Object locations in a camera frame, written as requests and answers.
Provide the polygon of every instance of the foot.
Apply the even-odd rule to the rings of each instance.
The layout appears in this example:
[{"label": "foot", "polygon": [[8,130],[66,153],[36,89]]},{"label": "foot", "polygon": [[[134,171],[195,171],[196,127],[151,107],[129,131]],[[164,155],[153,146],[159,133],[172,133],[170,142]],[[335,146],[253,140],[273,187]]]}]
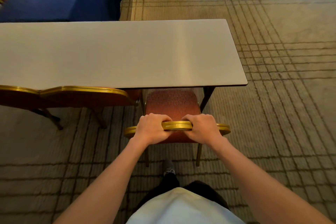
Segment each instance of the foot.
[{"label": "foot", "polygon": [[169,173],[175,174],[174,164],[171,160],[164,160],[162,163],[163,176]]}]

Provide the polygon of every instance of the white tabletop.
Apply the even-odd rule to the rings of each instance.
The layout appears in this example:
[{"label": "white tabletop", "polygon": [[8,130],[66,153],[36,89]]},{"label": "white tabletop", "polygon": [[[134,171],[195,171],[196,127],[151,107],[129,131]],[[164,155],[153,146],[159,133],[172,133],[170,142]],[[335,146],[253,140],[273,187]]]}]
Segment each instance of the white tabletop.
[{"label": "white tabletop", "polygon": [[0,85],[43,90],[246,84],[224,19],[0,23]]}]

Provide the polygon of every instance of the white shirt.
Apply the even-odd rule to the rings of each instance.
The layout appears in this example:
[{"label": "white shirt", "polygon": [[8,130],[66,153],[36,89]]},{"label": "white shirt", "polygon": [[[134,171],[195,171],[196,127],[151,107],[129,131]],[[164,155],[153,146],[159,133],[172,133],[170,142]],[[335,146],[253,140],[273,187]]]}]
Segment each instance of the white shirt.
[{"label": "white shirt", "polygon": [[223,206],[184,188],[175,188],[140,207],[127,224],[244,223]]}]

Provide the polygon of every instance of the beige carpet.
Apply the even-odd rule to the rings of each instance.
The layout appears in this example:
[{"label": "beige carpet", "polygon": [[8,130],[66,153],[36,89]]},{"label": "beige carpet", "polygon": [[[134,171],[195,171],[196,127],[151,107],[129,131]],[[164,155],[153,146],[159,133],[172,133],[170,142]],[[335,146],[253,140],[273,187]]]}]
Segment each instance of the beige carpet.
[{"label": "beige carpet", "polygon": [[[121,20],[227,19],[249,84],[216,88],[205,113],[228,139],[282,184],[336,221],[336,0],[124,0]],[[195,89],[199,100],[202,92]],[[0,107],[0,223],[50,223],[127,144],[135,107],[53,109],[57,131],[33,113]],[[236,184],[204,147],[155,145],[136,165],[115,223],[124,223],[161,180],[170,158],[181,185],[211,185],[245,222],[255,222]]]}]

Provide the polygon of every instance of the white table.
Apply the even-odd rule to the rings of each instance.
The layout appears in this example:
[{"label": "white table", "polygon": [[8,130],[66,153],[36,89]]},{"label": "white table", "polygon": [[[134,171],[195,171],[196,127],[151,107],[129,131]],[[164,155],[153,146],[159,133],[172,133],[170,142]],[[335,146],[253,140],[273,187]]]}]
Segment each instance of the white table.
[{"label": "white table", "polygon": [[202,86],[205,104],[216,86],[247,85],[224,19],[0,23],[0,46],[0,85]]}]

